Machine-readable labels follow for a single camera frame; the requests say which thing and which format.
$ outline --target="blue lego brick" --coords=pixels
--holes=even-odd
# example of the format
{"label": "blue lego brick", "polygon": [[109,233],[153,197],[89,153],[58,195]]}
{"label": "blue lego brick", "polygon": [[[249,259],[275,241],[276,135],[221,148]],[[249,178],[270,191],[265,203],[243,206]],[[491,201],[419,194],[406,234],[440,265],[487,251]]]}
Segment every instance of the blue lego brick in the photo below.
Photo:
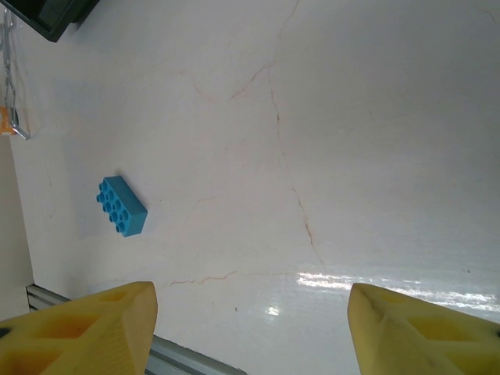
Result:
{"label": "blue lego brick", "polygon": [[102,211],[109,215],[118,233],[128,237],[142,232],[148,210],[121,176],[104,178],[99,184],[97,202],[102,204]]}

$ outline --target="white surface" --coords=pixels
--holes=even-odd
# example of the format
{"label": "white surface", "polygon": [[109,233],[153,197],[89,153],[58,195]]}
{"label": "white surface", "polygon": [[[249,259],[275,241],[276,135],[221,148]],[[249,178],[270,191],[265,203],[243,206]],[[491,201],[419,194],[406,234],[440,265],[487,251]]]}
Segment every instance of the white surface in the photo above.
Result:
{"label": "white surface", "polygon": [[[251,374],[358,373],[357,280],[498,320],[495,17],[101,0],[56,45],[20,28],[36,283],[75,298],[153,280],[158,335]],[[137,237],[95,202],[114,173],[148,207]]]}
{"label": "white surface", "polygon": [[13,154],[5,136],[0,137],[0,181],[1,321],[29,313],[26,286],[33,283]]}

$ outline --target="black monitor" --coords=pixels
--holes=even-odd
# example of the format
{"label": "black monitor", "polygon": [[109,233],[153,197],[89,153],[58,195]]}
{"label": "black monitor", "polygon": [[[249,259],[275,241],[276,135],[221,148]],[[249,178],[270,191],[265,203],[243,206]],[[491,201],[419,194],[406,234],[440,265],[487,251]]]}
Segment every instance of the black monitor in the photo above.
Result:
{"label": "black monitor", "polygon": [[0,0],[49,41],[58,41],[70,23],[84,20],[98,0]]}

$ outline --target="white table surface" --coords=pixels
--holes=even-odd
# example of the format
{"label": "white table surface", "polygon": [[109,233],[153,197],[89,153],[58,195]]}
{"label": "white table surface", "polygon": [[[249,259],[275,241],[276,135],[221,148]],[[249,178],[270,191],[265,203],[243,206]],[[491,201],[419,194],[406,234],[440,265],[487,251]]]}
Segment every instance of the white table surface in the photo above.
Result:
{"label": "white table surface", "polygon": [[[481,0],[101,0],[14,32],[36,283],[155,283],[156,334],[250,374],[356,374],[371,282],[499,320],[500,12]],[[123,238],[95,201],[147,205]]]}

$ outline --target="white wall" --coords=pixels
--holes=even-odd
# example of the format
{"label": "white wall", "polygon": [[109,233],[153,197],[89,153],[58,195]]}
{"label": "white wall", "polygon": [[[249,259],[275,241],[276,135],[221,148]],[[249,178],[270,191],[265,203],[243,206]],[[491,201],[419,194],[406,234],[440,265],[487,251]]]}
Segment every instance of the white wall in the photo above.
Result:
{"label": "white wall", "polygon": [[0,320],[28,313],[33,283],[16,171],[8,137],[0,137]]}

